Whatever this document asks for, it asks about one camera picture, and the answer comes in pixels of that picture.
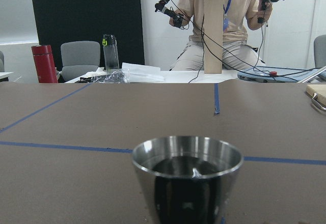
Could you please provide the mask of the seated operator person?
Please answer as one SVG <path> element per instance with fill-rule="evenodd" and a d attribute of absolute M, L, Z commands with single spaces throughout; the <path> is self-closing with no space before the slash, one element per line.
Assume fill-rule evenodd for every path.
<path fill-rule="evenodd" d="M 183 25 L 193 22 L 193 33 L 175 63 L 172 71 L 197 71 L 204 69 L 203 45 L 207 43 L 204 35 L 215 40 L 222 36 L 223 53 L 222 61 L 225 68 L 246 70 L 255 65 L 264 66 L 264 61 L 258 53 L 247 44 L 248 29 L 258 30 L 263 24 L 258 22 L 263 18 L 266 23 L 272 13 L 271 4 L 266 10 L 262 9 L 261 0 L 217 0 L 213 5 L 215 10 L 223 13 L 223 17 L 217 19 L 213 31 L 207 31 L 206 14 L 204 13 L 204 0 L 179 0 L 176 13 L 184 15 Z"/>

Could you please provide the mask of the grey office chair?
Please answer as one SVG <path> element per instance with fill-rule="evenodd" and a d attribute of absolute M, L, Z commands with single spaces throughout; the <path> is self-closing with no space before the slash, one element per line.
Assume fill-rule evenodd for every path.
<path fill-rule="evenodd" d="M 64 81 L 70 81 L 100 66 L 100 44 L 96 41 L 74 41 L 61 45 Z"/>

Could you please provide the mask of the red thermos bottle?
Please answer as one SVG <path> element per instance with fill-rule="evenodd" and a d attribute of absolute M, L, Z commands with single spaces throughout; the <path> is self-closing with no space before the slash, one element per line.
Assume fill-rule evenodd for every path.
<path fill-rule="evenodd" d="M 50 45 L 32 46 L 32 54 L 39 83 L 58 83 Z"/>

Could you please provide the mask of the bamboo cutting board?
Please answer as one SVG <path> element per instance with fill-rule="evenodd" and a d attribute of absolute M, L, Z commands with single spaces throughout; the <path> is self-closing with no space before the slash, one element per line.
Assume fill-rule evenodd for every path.
<path fill-rule="evenodd" d="M 325 84 L 308 84 L 305 92 L 309 95 L 312 106 L 325 114 Z"/>

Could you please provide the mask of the blue teach pendant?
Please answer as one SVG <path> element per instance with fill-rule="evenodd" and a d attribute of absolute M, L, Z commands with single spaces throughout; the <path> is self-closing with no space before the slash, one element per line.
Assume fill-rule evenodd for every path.
<path fill-rule="evenodd" d="M 239 71 L 237 77 L 245 81 L 260 83 L 298 82 L 316 72 L 318 69 L 295 69 L 268 66 L 256 66 Z"/>

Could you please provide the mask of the wooden post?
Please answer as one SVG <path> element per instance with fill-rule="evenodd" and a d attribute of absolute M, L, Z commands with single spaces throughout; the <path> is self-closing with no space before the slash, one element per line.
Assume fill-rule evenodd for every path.
<path fill-rule="evenodd" d="M 204 73 L 220 74 L 223 57 L 224 0 L 204 0 Z"/>

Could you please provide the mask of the plastic bag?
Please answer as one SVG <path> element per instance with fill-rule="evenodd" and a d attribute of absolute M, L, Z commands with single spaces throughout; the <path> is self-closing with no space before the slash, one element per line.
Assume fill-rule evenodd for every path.
<path fill-rule="evenodd" d="M 113 69 L 113 70 L 99 70 L 87 72 L 81 76 L 78 82 L 83 83 L 129 83 L 129 70 Z"/>

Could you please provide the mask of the steel double jigger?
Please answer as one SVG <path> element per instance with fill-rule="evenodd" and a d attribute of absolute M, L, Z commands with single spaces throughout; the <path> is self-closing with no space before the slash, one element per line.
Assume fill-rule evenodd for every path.
<path fill-rule="evenodd" d="M 154 223 L 224 223 L 243 155 L 218 139 L 168 136 L 137 145 L 132 163 Z"/>

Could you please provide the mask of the clear water bottle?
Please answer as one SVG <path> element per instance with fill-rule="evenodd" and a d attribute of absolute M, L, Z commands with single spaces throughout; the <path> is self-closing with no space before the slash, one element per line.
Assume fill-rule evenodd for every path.
<path fill-rule="evenodd" d="M 119 69 L 117 40 L 114 35 L 104 34 L 102 39 L 106 70 Z"/>

